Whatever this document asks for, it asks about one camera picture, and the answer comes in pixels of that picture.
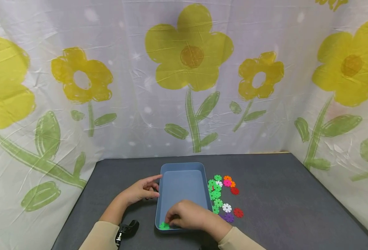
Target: tray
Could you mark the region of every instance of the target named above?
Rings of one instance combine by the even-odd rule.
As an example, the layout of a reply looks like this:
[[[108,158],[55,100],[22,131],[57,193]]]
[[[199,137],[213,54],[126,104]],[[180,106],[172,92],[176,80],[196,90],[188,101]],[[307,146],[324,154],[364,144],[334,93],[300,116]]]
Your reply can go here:
[[[181,200],[191,200],[212,210],[205,167],[200,162],[167,163],[161,167],[160,173],[163,177],[159,183],[160,196],[157,200],[155,226],[162,233],[187,231],[179,227],[161,230],[159,225],[164,222],[167,211]]]

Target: white fabric backdrop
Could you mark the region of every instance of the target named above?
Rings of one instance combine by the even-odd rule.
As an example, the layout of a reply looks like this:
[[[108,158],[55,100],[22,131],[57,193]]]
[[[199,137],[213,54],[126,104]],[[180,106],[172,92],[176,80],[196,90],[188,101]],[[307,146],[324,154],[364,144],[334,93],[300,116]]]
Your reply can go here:
[[[368,228],[365,76],[368,0],[0,0],[0,250],[103,158],[288,150]]]

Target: beige sleeve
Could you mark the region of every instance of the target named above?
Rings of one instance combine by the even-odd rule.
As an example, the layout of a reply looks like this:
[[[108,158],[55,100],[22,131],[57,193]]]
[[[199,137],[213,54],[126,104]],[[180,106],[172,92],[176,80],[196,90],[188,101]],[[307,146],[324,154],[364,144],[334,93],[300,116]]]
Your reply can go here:
[[[219,242],[219,248],[221,250],[265,250],[236,227],[233,227]]]
[[[119,226],[115,224],[98,221],[79,250],[117,250],[115,238],[118,230]]]

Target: black clamp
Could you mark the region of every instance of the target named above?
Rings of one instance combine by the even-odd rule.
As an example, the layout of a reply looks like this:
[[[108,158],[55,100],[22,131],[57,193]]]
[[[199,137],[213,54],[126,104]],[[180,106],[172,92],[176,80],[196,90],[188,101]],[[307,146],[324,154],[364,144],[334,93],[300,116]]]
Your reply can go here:
[[[116,234],[116,246],[120,248],[121,239],[122,238],[130,238],[133,237],[139,228],[139,222],[137,220],[131,221],[129,225],[120,223],[119,231]]]

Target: table surface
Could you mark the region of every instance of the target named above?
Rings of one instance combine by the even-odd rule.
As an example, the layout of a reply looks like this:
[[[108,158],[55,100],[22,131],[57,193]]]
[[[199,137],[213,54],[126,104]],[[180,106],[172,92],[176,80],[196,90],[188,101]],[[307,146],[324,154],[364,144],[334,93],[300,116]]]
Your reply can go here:
[[[221,195],[244,212],[232,224],[267,250],[368,249],[368,231],[291,153],[102,160],[52,249],[78,249],[111,200],[139,179],[160,173],[163,164],[197,161],[208,179],[220,174],[236,182],[239,195],[226,187]],[[160,234],[156,203],[142,201],[127,209],[123,222],[136,219],[140,226],[133,238],[123,240],[121,250],[218,249],[205,233]]]

